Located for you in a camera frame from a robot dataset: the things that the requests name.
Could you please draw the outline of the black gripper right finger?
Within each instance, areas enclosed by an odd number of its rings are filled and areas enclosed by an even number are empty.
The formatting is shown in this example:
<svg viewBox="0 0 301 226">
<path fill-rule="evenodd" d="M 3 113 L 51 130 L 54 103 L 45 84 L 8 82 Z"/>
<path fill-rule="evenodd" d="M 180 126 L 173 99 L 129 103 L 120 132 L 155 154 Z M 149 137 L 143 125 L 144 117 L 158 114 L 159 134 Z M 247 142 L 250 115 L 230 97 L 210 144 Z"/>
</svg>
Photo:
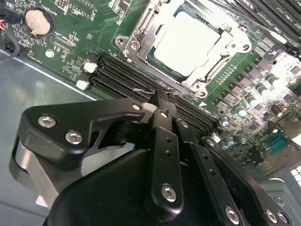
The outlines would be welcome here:
<svg viewBox="0 0 301 226">
<path fill-rule="evenodd" d="M 212 138 L 218 120 L 194 110 L 188 121 L 173 94 L 168 109 L 191 166 L 204 183 L 211 220 L 217 226 L 292 226 L 294 221 L 262 187 Z"/>
</svg>

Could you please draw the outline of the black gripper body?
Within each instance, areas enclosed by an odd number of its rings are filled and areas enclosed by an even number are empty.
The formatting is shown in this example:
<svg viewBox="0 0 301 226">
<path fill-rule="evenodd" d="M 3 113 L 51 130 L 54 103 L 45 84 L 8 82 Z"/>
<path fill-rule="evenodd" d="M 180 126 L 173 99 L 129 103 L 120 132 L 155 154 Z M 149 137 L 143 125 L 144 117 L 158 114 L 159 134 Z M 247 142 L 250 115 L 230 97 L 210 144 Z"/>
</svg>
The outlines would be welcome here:
<svg viewBox="0 0 301 226">
<path fill-rule="evenodd" d="M 158 226 L 145 208 L 148 154 L 133 151 L 65 188 L 48 226 Z M 219 220 L 192 169 L 181 164 L 184 207 L 172 226 L 217 226 Z"/>
</svg>

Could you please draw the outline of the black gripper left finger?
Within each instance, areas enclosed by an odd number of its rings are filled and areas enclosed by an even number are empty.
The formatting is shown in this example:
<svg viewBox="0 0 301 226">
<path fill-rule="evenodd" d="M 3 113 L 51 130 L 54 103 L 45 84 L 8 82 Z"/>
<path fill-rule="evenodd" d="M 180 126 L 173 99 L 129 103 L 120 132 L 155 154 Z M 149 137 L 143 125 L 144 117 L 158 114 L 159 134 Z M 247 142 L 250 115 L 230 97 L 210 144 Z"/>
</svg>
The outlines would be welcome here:
<svg viewBox="0 0 301 226">
<path fill-rule="evenodd" d="M 74 182 L 127 153 L 146 151 L 145 208 L 151 216 L 178 216 L 184 207 L 178 136 L 160 91 L 143 104 L 120 98 L 34 106 L 21 115 L 9 171 L 51 210 Z"/>
</svg>

